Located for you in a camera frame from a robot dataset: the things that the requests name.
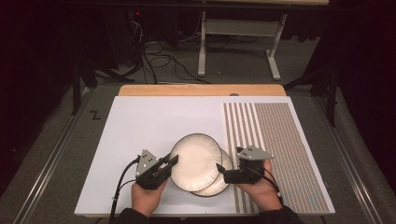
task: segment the plate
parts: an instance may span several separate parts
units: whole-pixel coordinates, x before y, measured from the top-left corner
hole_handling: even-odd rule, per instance
[[[216,163],[222,163],[221,148],[210,136],[192,133],[173,147],[170,159],[178,155],[172,168],[172,180],[186,191],[199,191],[213,184],[219,176]]]
[[[222,166],[226,170],[232,170],[233,163],[231,162],[230,156],[224,150],[221,150],[221,153],[222,153]],[[226,184],[224,182],[223,175],[219,174],[218,178],[216,178],[215,182],[212,185],[210,185],[206,189],[195,191],[192,193],[201,197],[212,197],[222,193],[225,189],[227,189],[228,186],[229,184]]]

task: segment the dark background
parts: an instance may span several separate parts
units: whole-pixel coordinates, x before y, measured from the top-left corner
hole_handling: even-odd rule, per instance
[[[356,2],[332,1],[332,5],[355,6]],[[396,189],[392,174],[396,168],[396,43],[392,36],[396,33],[396,20],[395,7],[390,3],[363,1],[359,13],[338,14],[329,26],[329,17],[322,14],[291,13],[282,38],[297,35],[304,41],[321,36],[307,72],[340,57],[341,52],[339,87],[367,147]],[[195,24],[184,22],[190,20],[183,19],[198,14],[157,12],[147,13],[148,24],[156,35],[171,43],[177,42],[177,35],[170,31],[179,29],[188,34],[195,28]],[[263,17],[234,15],[247,19]],[[167,23],[158,26],[158,21]],[[1,195],[46,118],[61,102],[71,83],[77,56],[95,59],[107,67],[114,66],[117,56],[112,54],[100,10],[64,8],[52,1],[3,1],[0,22]]]

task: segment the gray floor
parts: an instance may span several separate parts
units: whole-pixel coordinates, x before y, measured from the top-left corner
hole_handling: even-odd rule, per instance
[[[241,40],[248,41],[252,38],[235,39],[238,41],[233,41],[222,49],[207,50],[205,80],[214,84],[285,84],[303,73],[317,44],[317,41],[299,43],[296,39],[281,41],[276,53],[276,62],[282,80],[274,82],[267,61],[263,57],[263,45],[269,46],[271,40],[260,39],[252,43],[242,43]],[[215,48],[222,43],[216,41],[209,42],[208,45]],[[196,74],[197,46],[179,45],[176,49],[165,44],[162,46],[164,52],[174,55],[192,74]],[[147,52],[156,52],[161,48],[160,45],[155,45]],[[166,63],[167,60],[164,58],[152,61],[152,64],[157,66]],[[188,82],[180,77],[189,78],[180,66],[177,67],[177,76],[172,63],[155,68],[155,73],[159,82]],[[133,78],[138,83],[153,81],[149,72],[143,73],[143,70]],[[64,96],[63,102],[48,118],[42,134],[1,198],[0,223],[12,223],[16,218],[54,149],[59,149],[59,160],[52,164],[53,173],[49,172],[49,182],[42,186],[43,191],[38,195],[39,200],[33,203],[31,213],[27,214],[26,223],[95,222],[94,218],[75,216],[74,209],[120,85],[117,82],[101,80],[96,89],[90,89],[84,94],[85,104],[76,117],[70,116],[72,92],[69,91]],[[380,220],[382,223],[396,223],[393,214],[393,211],[396,211],[393,191],[359,136],[341,92],[338,92],[335,111],[337,127],[332,128],[323,117],[322,99],[312,98],[308,88],[300,86],[288,91],[288,95],[294,103],[336,213],[325,217],[304,216],[302,220],[305,223],[381,223]],[[92,111],[97,111],[96,117],[100,119],[92,119]],[[64,128],[70,125],[70,120],[75,121],[73,129],[64,142],[59,141],[63,140],[60,137]]]

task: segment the sleeve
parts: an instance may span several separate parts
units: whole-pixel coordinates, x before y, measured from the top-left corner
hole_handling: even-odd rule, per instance
[[[149,218],[132,208],[125,208],[112,224],[149,224]]]
[[[262,224],[304,224],[287,206],[283,206],[280,210],[260,212]]]

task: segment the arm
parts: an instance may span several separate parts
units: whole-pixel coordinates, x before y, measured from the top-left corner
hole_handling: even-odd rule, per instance
[[[125,208],[113,224],[149,224],[149,217],[160,204],[166,183],[167,181],[163,182],[156,190],[142,189],[138,184],[133,183],[132,208]]]
[[[272,173],[271,162],[264,161],[264,168]],[[265,176],[274,179],[265,172]],[[303,223],[290,208],[280,203],[276,190],[268,181],[261,179],[255,184],[238,184],[238,188],[246,192],[262,212],[260,218],[264,224],[301,224]]]

